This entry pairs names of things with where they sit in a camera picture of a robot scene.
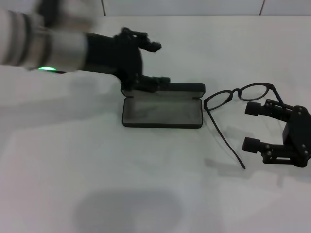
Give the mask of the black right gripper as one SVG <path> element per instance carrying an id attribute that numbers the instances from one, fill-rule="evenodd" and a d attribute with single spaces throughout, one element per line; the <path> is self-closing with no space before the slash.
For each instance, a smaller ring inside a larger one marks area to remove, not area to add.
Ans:
<path id="1" fill-rule="evenodd" d="M 306 167 L 311 158 L 311 115 L 303 106 L 290 106 L 267 99 L 261 105 L 248 102 L 245 114 L 263 115 L 287 122 L 283 130 L 283 145 L 269 144 L 246 137 L 242 150 L 260 153 L 264 164 L 285 164 Z"/>

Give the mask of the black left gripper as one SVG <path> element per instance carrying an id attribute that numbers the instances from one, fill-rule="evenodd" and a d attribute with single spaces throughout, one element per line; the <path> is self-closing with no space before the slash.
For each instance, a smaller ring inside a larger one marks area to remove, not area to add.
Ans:
<path id="1" fill-rule="evenodd" d="M 121 81 L 121 90 L 154 93 L 171 83 L 169 77 L 142 75 L 140 49 L 157 52 L 162 48 L 159 42 L 151 41 L 146 32 L 124 27 L 114 37 L 88 33 L 86 40 L 85 71 L 117 77 Z"/>

